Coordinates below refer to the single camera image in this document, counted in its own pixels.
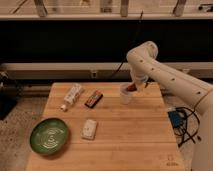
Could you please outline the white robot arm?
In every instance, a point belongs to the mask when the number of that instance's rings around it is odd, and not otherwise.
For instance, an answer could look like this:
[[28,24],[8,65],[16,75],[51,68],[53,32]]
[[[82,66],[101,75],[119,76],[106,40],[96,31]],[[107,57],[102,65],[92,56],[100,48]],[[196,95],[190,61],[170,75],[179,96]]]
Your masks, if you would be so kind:
[[150,77],[198,112],[199,140],[194,147],[191,170],[213,171],[213,84],[158,62],[157,55],[158,47],[153,41],[146,41],[127,53],[133,81],[127,90],[140,90]]

